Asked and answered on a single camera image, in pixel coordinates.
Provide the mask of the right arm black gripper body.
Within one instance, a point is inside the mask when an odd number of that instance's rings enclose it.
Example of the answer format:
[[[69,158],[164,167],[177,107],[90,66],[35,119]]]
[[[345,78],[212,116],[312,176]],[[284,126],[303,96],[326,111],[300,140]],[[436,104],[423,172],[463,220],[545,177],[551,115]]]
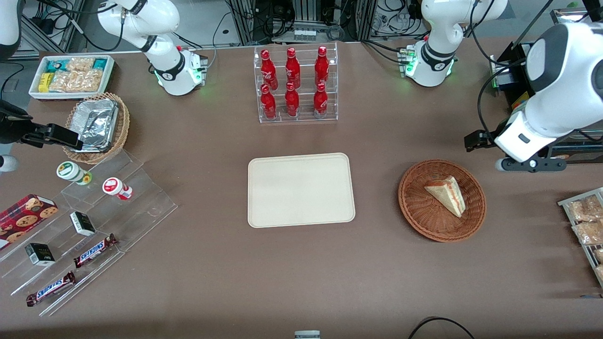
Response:
[[[35,132],[35,124],[26,111],[8,103],[0,102],[0,143],[19,142],[28,133]]]

